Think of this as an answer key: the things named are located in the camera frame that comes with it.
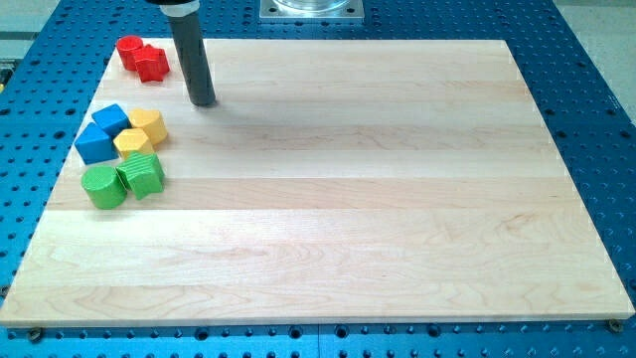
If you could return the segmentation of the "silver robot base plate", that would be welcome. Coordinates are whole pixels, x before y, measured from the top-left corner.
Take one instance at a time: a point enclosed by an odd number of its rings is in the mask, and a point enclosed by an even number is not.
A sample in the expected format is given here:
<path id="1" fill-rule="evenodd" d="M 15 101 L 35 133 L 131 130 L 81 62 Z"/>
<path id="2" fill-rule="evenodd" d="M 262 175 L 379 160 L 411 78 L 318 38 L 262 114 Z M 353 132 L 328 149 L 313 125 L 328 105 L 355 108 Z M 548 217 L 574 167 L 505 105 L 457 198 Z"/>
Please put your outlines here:
<path id="1" fill-rule="evenodd" d="M 363 19 L 363 0 L 261 0 L 259 18 L 286 19 Z"/>

